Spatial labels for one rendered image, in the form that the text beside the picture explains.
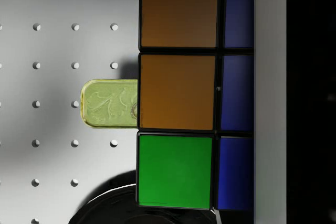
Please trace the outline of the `puzzle cube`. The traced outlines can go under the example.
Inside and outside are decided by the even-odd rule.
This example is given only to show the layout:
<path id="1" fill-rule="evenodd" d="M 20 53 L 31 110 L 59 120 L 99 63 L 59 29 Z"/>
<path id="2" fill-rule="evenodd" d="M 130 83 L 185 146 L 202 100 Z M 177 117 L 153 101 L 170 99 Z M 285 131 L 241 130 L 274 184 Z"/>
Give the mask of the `puzzle cube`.
<path id="1" fill-rule="evenodd" d="M 254 208 L 254 0 L 139 0 L 136 201 Z"/>

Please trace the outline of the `flat-sided can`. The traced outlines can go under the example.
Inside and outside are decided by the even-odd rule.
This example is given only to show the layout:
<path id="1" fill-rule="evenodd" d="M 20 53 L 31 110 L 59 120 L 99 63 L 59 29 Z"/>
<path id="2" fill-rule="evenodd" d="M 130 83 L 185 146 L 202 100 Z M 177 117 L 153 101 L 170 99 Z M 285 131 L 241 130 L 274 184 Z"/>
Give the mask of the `flat-sided can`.
<path id="1" fill-rule="evenodd" d="M 80 92 L 80 116 L 95 129 L 137 127 L 138 81 L 94 79 Z"/>

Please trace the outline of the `black plate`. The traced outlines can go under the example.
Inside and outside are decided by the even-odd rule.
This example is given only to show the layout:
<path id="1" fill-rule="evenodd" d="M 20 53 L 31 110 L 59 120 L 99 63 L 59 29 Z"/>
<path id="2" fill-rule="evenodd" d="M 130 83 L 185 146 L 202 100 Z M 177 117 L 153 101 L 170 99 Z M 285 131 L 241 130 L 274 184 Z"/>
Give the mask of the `black plate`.
<path id="1" fill-rule="evenodd" d="M 68 224 L 217 224 L 210 210 L 139 207 L 135 170 L 108 179 L 94 189 Z"/>

